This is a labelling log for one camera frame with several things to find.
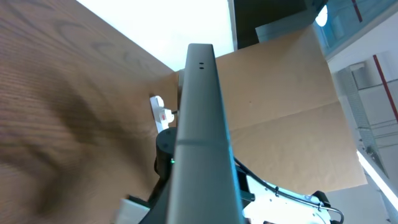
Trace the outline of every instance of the wood grain surface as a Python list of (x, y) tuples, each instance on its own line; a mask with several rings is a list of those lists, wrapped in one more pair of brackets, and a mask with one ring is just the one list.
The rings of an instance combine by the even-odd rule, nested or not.
[(0, 0), (0, 223), (109, 223), (149, 196), (171, 69), (74, 0)]

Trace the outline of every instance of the white wall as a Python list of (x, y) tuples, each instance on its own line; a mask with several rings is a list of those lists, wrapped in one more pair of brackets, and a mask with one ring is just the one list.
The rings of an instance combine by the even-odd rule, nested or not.
[[(351, 111), (351, 107), (348, 103), (346, 93), (342, 88), (342, 80), (338, 78), (337, 73), (332, 74), (333, 82), (336, 87), (336, 92), (345, 113), (347, 123), (352, 131), (354, 141), (358, 148), (361, 148), (362, 142), (359, 141), (361, 136), (358, 132), (358, 127), (354, 120), (354, 116)], [(392, 88), (398, 87), (398, 81), (394, 82)], [(364, 101), (364, 107), (369, 116), (371, 124), (385, 121), (387, 119), (393, 119), (391, 107), (389, 106), (388, 99), (383, 98), (385, 94), (383, 86), (377, 86), (373, 88), (368, 88), (361, 90), (359, 92), (361, 99)], [(398, 99), (398, 91), (394, 92), (396, 99)], [(388, 130), (391, 127), (386, 127), (387, 129), (381, 128), (381, 131)], [(384, 162), (384, 167), (391, 174), (389, 175), (390, 180), (394, 186), (398, 186), (398, 149), (393, 149), (392, 147), (387, 147), (381, 151), (381, 159)], [(346, 217), (345, 223), (353, 224), (373, 224), (373, 223), (389, 223), (388, 214), (384, 207), (384, 203), (381, 198), (381, 194), (377, 191), (378, 188), (372, 179), (368, 178), (368, 185), (362, 185), (358, 187), (353, 187), (350, 189), (337, 190), (334, 192), (326, 193), (328, 199), (330, 200), (333, 207), (340, 209)], [(339, 219), (338, 215), (331, 214), (334, 219)]]
[[(388, 83), (398, 105), (398, 81)], [(398, 189), (398, 124), (382, 85), (360, 90), (359, 95), (372, 132), (379, 147), (379, 155), (390, 181)]]
[[(396, 63), (398, 62), (397, 52), (398, 50), (376, 54), (380, 67), (382, 68), (384, 78), (387, 82), (398, 79), (398, 64)], [(358, 68), (353, 71), (353, 74), (359, 90), (382, 84), (380, 74), (373, 57), (369, 57), (365, 61), (350, 67)]]

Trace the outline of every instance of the black cable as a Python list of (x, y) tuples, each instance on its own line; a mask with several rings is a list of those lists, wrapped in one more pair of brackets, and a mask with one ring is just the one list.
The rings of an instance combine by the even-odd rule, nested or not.
[(158, 172), (157, 172), (157, 158), (155, 157), (155, 162), (154, 162), (154, 170), (155, 170), (155, 172), (157, 173), (157, 174), (159, 174)]
[(313, 203), (313, 202), (308, 202), (308, 201), (303, 200), (301, 198), (297, 198), (297, 197), (291, 196), (291, 195), (289, 195), (287, 193), (281, 192), (281, 191), (279, 191), (278, 187), (273, 188), (273, 186), (269, 185), (267, 182), (263, 181), (256, 174), (251, 172), (251, 170), (249, 170), (245, 165), (243, 165), (243, 163), (241, 163), (237, 158), (234, 157), (234, 160), (240, 166), (240, 168), (243, 171), (245, 171), (247, 174), (249, 174), (254, 180), (259, 182), (261, 185), (263, 185), (267, 189), (271, 190), (273, 193), (276, 193), (277, 195), (281, 195), (281, 196), (283, 196), (285, 198), (291, 199), (291, 200), (296, 201), (296, 202), (300, 202), (300, 203), (303, 203), (303, 204), (306, 204), (306, 205), (309, 205), (309, 206), (313, 206), (315, 208), (318, 208), (318, 210), (325, 209), (325, 210), (328, 210), (328, 211), (339, 213), (340, 214), (340, 223), (343, 224), (343, 222), (344, 222), (344, 214), (343, 214), (343, 212), (341, 212), (337, 208), (324, 207), (324, 206), (321, 206), (320, 203), (317, 204), (317, 203)]

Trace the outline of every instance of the white object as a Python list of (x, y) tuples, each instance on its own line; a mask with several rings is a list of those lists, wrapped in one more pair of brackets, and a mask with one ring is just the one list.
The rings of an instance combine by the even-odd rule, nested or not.
[[(330, 214), (326, 210), (318, 210), (282, 196), (276, 197), (275, 193), (265, 190), (265, 187), (252, 177), (247, 176), (247, 180), (250, 193), (254, 194), (256, 199), (244, 208), (243, 213), (246, 218), (250, 218), (252, 224), (263, 224), (264, 221), (277, 224), (330, 224)], [(316, 197), (299, 195), (285, 189), (279, 190), (297, 198), (319, 203)]]
[(369, 161), (359, 151), (356, 151), (356, 153), (359, 157), (359, 162), (361, 163), (363, 168), (372, 177), (373, 181), (380, 188), (380, 190), (384, 193), (384, 195), (388, 198), (388, 200), (391, 202), (391, 204), (394, 206), (394, 208), (396, 210), (398, 210), (398, 198), (397, 198), (397, 195), (389, 187), (389, 185), (391, 186), (391, 184), (386, 183), (388, 181), (387, 177), (384, 174), (382, 174), (381, 170), (379, 170), (379, 172), (376, 171), (375, 168), (373, 168), (376, 165), (374, 164), (372, 166), (369, 163)]
[(149, 208), (127, 199), (120, 201), (115, 224), (138, 224), (149, 212)]
[(164, 108), (163, 99), (160, 96), (151, 97), (150, 106), (155, 118), (157, 132), (160, 133), (169, 128), (169, 123), (174, 121), (174, 115), (171, 110)]
[(315, 22), (317, 22), (318, 26), (324, 27), (326, 22), (328, 21), (328, 7), (325, 5), (318, 16), (315, 18)]

